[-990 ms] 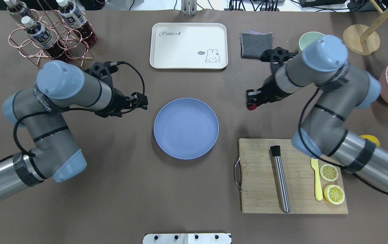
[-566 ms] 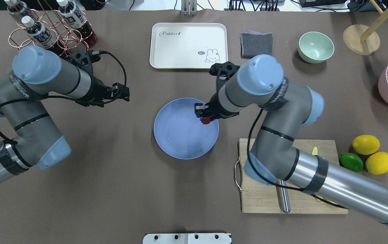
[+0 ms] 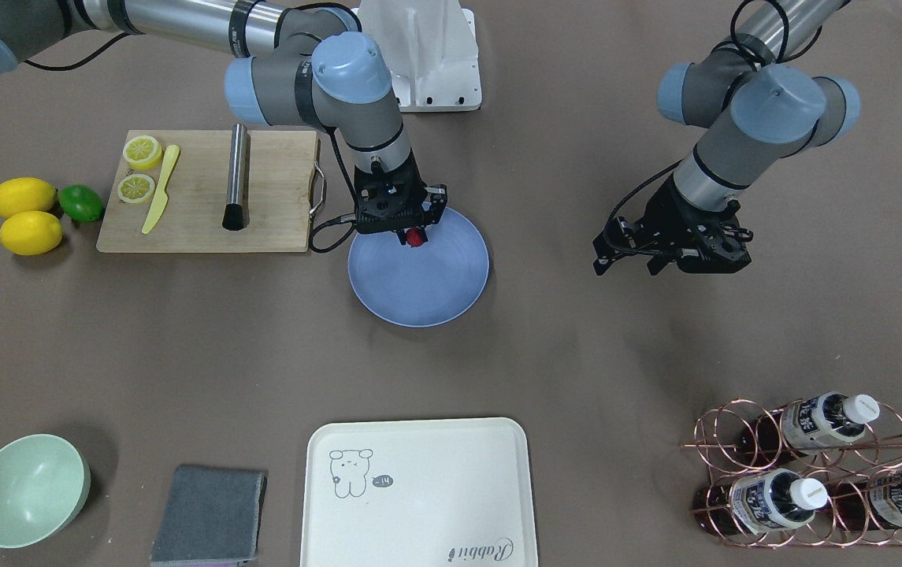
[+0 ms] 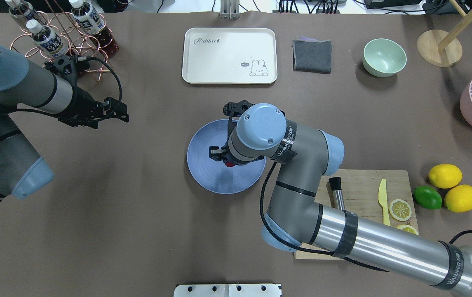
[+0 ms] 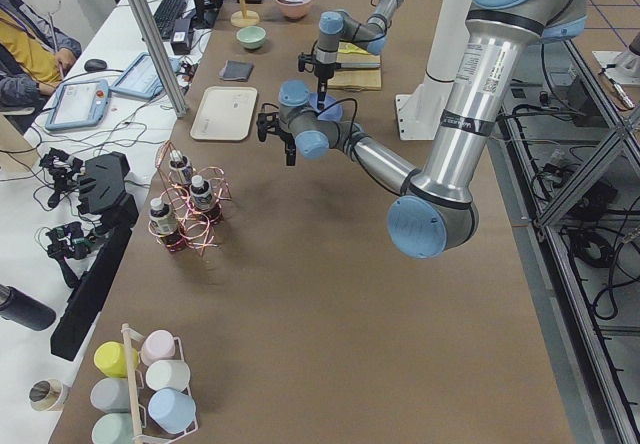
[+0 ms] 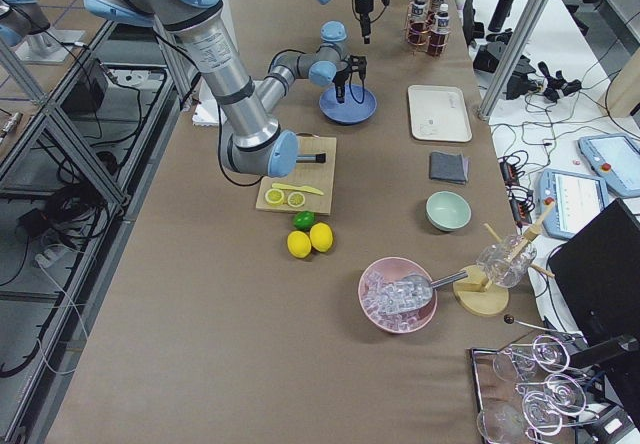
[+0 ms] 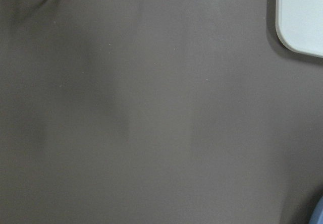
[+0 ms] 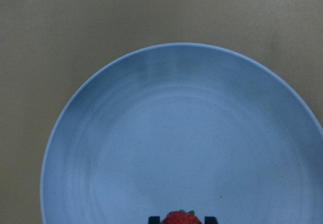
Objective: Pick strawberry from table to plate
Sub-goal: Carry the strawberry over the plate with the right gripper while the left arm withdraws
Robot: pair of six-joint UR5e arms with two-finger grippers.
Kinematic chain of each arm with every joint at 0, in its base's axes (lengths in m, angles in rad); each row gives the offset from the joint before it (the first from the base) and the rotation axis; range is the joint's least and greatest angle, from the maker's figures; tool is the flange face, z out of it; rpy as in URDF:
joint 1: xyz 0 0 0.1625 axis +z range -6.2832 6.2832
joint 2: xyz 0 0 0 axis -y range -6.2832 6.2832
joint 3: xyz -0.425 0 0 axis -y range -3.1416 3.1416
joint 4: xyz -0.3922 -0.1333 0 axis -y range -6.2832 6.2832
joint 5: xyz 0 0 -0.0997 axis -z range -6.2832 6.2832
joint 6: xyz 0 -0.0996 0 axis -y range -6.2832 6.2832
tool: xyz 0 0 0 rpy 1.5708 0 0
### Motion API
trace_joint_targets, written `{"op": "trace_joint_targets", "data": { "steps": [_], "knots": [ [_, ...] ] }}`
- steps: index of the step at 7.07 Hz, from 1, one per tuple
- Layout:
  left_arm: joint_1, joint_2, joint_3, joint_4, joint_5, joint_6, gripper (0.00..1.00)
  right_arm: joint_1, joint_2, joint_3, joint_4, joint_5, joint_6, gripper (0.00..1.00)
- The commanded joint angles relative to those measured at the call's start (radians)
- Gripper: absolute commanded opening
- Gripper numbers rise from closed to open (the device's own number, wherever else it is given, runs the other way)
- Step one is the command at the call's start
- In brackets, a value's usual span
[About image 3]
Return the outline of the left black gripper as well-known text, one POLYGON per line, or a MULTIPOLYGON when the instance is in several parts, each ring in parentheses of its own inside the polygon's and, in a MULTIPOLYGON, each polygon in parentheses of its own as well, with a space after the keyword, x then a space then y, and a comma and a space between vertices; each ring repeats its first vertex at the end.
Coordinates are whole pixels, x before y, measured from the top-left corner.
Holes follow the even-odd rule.
POLYGON ((657 276, 674 263, 686 273, 739 272, 751 262, 747 243, 754 233, 742 228, 735 198, 717 212, 689 204, 668 176, 649 198, 643 216, 633 223, 619 218, 616 236, 599 233, 592 241, 597 258, 592 269, 602 276, 616 261, 648 256, 648 272, 657 276))

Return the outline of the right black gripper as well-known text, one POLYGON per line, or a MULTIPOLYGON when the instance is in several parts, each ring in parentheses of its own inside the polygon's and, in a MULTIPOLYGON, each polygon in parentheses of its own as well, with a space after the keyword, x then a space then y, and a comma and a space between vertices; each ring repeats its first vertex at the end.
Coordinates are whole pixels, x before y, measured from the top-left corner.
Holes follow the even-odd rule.
POLYGON ((400 244, 414 245, 414 227, 440 222, 447 207, 446 184, 423 183, 415 156, 392 171, 354 167, 354 229, 361 234, 396 231, 400 244))

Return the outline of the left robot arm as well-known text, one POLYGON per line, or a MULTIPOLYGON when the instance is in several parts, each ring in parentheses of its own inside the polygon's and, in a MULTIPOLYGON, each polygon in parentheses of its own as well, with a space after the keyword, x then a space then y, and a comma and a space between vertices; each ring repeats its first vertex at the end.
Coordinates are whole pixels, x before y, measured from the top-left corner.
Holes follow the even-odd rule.
POLYGON ((648 271, 735 273, 750 263, 753 233, 737 219, 741 195, 778 159, 831 143, 860 114, 859 93, 839 76, 792 67, 842 1, 761 1, 700 62, 674 65, 657 89, 668 120, 702 127, 687 157, 653 176, 659 189, 643 215, 616 209, 595 237, 594 269, 604 274, 628 256, 648 271))

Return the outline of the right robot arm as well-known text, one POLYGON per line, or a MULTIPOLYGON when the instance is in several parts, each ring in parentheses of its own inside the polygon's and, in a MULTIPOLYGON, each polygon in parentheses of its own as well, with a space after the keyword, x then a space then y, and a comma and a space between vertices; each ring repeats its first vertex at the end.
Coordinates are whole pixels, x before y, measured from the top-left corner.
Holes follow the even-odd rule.
POLYGON ((233 54, 231 111, 248 124, 342 136, 354 212, 336 219, 418 247, 440 222, 443 184, 421 179, 389 69, 349 7, 268 1, 0 1, 0 74, 84 30, 156 35, 233 54))

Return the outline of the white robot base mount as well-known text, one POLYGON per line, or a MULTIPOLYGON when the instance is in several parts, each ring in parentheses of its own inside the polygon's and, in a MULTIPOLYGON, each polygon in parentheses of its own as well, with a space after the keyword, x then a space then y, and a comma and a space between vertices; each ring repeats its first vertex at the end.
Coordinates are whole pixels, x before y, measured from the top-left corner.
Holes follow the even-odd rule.
POLYGON ((362 1, 404 113, 469 112, 483 101, 473 11, 458 1, 362 1))

